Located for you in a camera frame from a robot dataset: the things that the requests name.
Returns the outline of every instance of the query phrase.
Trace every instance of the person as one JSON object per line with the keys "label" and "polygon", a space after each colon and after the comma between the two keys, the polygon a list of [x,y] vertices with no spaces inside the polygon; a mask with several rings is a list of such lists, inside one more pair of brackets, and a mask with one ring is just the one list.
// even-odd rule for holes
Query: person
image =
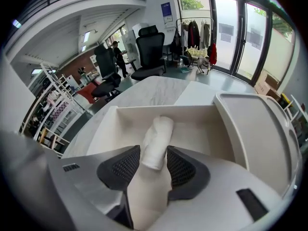
{"label": "person", "polygon": [[114,41],[112,43],[113,49],[114,49],[114,53],[115,53],[115,58],[116,58],[116,64],[122,69],[122,74],[123,77],[126,78],[126,75],[128,75],[128,72],[126,71],[126,66],[125,66],[125,62],[123,60],[123,55],[126,54],[126,51],[121,51],[118,47],[117,47],[118,41]]}

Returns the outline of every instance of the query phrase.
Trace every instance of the white ceiling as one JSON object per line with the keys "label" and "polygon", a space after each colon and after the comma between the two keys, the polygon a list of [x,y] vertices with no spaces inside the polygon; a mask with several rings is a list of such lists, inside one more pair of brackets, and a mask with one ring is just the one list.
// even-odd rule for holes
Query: white ceiling
{"label": "white ceiling", "polygon": [[[83,45],[95,44],[119,20],[131,12],[127,6],[102,7],[81,11],[67,20],[55,22],[33,37],[20,51],[50,63],[61,65],[72,56],[81,53]],[[89,40],[84,43],[84,34],[90,31]]]}

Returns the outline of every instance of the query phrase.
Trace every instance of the black mesh office chair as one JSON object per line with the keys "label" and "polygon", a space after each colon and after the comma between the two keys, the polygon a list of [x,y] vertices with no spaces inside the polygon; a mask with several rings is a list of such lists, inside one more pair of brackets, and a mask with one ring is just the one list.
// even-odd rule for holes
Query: black mesh office chair
{"label": "black mesh office chair", "polygon": [[165,34],[159,33],[156,26],[142,28],[138,34],[136,43],[142,67],[131,78],[143,80],[149,76],[161,76],[166,71],[166,62],[162,59]]}
{"label": "black mesh office chair", "polygon": [[101,76],[105,80],[93,90],[91,95],[95,98],[107,96],[106,100],[114,98],[120,94],[117,88],[121,82],[121,76],[116,73],[116,67],[113,60],[114,53],[112,49],[106,49],[103,45],[95,48],[96,62],[100,68]]}

